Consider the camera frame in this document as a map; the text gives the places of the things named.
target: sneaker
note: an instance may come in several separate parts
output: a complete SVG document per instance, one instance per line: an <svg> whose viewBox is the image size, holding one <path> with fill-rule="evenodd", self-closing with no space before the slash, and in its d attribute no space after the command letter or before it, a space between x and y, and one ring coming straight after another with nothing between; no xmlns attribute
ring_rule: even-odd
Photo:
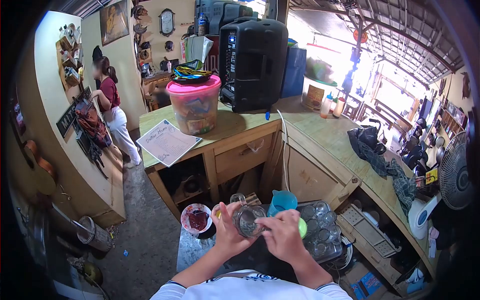
<svg viewBox="0 0 480 300"><path fill-rule="evenodd" d="M133 162L130 161L130 162L128 162L128 163L125 164L125 168L131 169L131 168L134 168L134 167L136 167L136 166L138 166L138 165L134 165Z"/></svg>

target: white pants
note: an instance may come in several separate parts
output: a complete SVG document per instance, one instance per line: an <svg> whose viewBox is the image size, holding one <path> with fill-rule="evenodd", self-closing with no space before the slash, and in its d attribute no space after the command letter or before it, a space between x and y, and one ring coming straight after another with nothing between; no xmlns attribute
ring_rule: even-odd
<svg viewBox="0 0 480 300"><path fill-rule="evenodd" d="M103 119L107 123L108 128L110 128L115 145L130 156L130 160L134 165L140 164L142 159L138 154L137 146L128 134L125 112L117 106L104 112Z"/></svg>

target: small bowl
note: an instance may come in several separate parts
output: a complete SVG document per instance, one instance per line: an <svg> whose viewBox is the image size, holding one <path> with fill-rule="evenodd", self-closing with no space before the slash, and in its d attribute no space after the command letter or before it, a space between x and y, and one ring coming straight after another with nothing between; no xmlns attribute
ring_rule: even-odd
<svg viewBox="0 0 480 300"><path fill-rule="evenodd" d="M196 230L195 228L190 227L190 222L188 220L187 213L193 212L195 210L201 210L201 211L206 212L208 214L207 226L205 226L205 228L202 229L202 230ZM183 226L183 228L185 228L189 233L200 234L202 232L207 231L210 228L210 226L212 225L212 218L210 217L211 215L212 215L212 211L206 205L203 205L203 204L200 204L200 203L194 203L194 204L190 204L189 206L185 207L185 209L182 211L181 216L180 216L180 222L181 222L181 225Z"/></svg>

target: maroon t-shirt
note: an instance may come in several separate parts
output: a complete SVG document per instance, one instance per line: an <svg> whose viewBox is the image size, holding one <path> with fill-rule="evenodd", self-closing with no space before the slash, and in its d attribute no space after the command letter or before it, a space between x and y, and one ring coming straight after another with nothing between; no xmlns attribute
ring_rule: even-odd
<svg viewBox="0 0 480 300"><path fill-rule="evenodd" d="M102 83L100 84L100 90L112 104L110 109L120 105L119 92L117 90L117 87L115 86L115 82L113 82L113 79L111 79L110 77L104 79L104 81L102 81ZM103 108L103 106L100 105L100 103L98 103L98 108L100 108L100 112L106 112L106 110Z"/></svg>

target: person's hand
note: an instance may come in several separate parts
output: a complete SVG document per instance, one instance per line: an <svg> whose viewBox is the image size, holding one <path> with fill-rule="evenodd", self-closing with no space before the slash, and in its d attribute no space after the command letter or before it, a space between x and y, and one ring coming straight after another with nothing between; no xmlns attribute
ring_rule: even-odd
<svg viewBox="0 0 480 300"><path fill-rule="evenodd" d="M98 91L99 90L95 90L90 93L90 96L88 97L88 102L92 102L93 98L98 96Z"/></svg>
<svg viewBox="0 0 480 300"><path fill-rule="evenodd" d="M228 206L220 202L220 204L214 207L210 216L216 227L214 247L219 249L218 252L224 254L227 260L250 247L257 239L241 236L233 225L232 215L236 210L240 209L240 206L240 202L230 203ZM220 219L216 216L218 210L221 212Z"/></svg>
<svg viewBox="0 0 480 300"><path fill-rule="evenodd" d="M255 220L257 224L271 229L262 232L270 253L291 265L306 255L310 256L301 241L299 218L298 211L289 209L279 212L275 217Z"/></svg>

